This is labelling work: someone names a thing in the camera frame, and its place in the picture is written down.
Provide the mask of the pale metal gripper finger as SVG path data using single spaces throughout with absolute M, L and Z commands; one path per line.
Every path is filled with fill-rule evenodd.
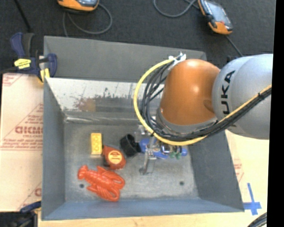
M 145 175 L 148 173 L 148 166 L 149 166 L 149 152 L 145 152 L 143 166 L 140 168 L 139 172 L 141 175 Z
M 149 152 L 148 157 L 147 157 L 146 173 L 152 173 L 153 172 L 156 160 L 157 160 L 156 156 L 152 152 Z

